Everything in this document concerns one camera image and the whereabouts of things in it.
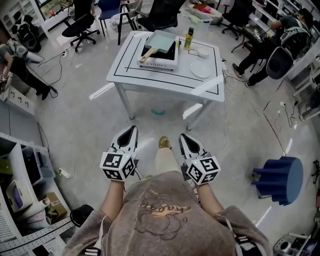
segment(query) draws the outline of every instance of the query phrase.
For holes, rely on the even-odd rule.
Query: beige trousers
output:
[[[174,154],[167,147],[158,149],[158,152],[155,156],[154,165],[157,175],[180,170]]]

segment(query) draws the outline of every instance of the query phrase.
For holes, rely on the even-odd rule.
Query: person sitting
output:
[[[259,59],[268,60],[274,50],[281,46],[281,36],[285,30],[293,27],[302,27],[303,29],[309,31],[313,26],[313,16],[305,8],[299,11],[298,18],[295,18],[291,15],[281,17],[278,21],[275,21],[271,24],[271,28],[276,30],[276,33],[273,37],[266,39],[259,45],[253,48],[253,51],[246,57],[239,66],[235,63],[232,64],[232,69],[238,77],[242,77],[245,73],[245,70],[251,65],[256,63]],[[267,73],[267,63],[264,65],[262,70],[256,74],[253,74],[248,82],[245,83],[247,87],[252,87],[259,83],[268,76]]]

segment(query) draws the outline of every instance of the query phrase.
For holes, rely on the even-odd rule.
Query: graphic print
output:
[[[202,177],[202,172],[198,170],[193,164],[191,165],[190,169],[187,171],[189,176],[196,182],[199,182]]]
[[[129,176],[129,174],[134,170],[134,168],[135,168],[134,162],[130,158],[129,161],[126,162],[126,164],[122,168],[122,172],[124,174],[124,177],[127,178]]]
[[[103,167],[119,168],[122,159],[122,154],[107,154],[103,163]]]
[[[214,172],[214,173],[209,173],[209,174],[207,174],[207,175],[204,177],[204,179],[203,179],[203,181],[201,182],[201,184],[204,184],[204,183],[208,183],[208,182],[213,181],[217,174],[218,174],[218,171],[217,171],[217,172]]]
[[[117,180],[117,181],[123,181],[121,178],[120,173],[117,170],[106,170],[103,169],[105,175],[108,177],[110,180]]]
[[[165,241],[172,240],[183,228],[182,224],[188,221],[184,213],[189,211],[190,206],[180,206],[172,201],[171,195],[147,188],[138,206],[134,230],[159,236]]]
[[[211,172],[219,169],[212,158],[200,159],[200,163],[202,164],[206,172]]]

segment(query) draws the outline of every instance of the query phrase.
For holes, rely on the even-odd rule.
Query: gray sweatshirt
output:
[[[94,246],[105,214],[94,210],[66,245],[65,256],[84,255]],[[234,256],[233,232],[247,236],[272,251],[267,238],[235,206],[212,217],[199,205],[195,193],[178,171],[134,184],[123,199],[114,222],[103,223],[103,256]]]

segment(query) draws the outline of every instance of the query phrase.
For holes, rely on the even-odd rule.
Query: black office chair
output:
[[[235,0],[234,5],[231,8],[230,12],[222,14],[223,18],[226,19],[230,24],[221,25],[226,26],[224,30],[222,30],[222,34],[227,30],[231,30],[236,38],[239,39],[240,31],[239,27],[244,27],[249,22],[249,15],[255,11],[255,8],[252,5],[252,0]]]
[[[137,11],[142,17],[137,22],[147,30],[163,30],[178,26],[178,17],[180,7],[186,0],[154,0],[149,15]]]
[[[92,41],[92,43],[95,45],[96,40],[90,38],[89,36],[94,33],[100,34],[100,31],[88,30],[95,21],[95,18],[91,14],[92,0],[73,0],[73,3],[75,23],[71,24],[66,30],[64,30],[62,35],[67,38],[77,37],[70,42],[70,45],[73,46],[74,42],[79,41],[74,49],[74,51],[77,53],[79,45],[85,39]]]

